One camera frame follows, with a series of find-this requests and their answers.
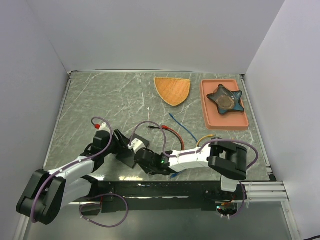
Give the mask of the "black network switch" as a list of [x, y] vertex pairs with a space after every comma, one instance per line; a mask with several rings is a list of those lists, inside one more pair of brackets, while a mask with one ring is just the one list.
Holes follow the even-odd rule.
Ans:
[[129, 168], [133, 169], [136, 165], [134, 161], [135, 153], [133, 150], [123, 149], [121, 153], [116, 155], [116, 159], [125, 164]]

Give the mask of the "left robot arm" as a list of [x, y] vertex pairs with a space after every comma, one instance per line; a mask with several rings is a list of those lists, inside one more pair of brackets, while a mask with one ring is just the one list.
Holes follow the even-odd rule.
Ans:
[[99, 196], [99, 181], [91, 174], [110, 155], [118, 155], [129, 143], [118, 129], [113, 133], [99, 130], [80, 156], [57, 169], [35, 171], [25, 187], [16, 211], [44, 225], [50, 224], [61, 208], [85, 198], [94, 201]]

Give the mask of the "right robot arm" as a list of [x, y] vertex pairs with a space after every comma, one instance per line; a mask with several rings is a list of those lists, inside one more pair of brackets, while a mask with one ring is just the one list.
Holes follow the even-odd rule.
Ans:
[[169, 176], [188, 169], [213, 169], [221, 175], [218, 193], [226, 200], [236, 194], [238, 183], [247, 178], [247, 149], [224, 139], [212, 139], [191, 150], [161, 154], [141, 145], [133, 151], [134, 162], [149, 175]]

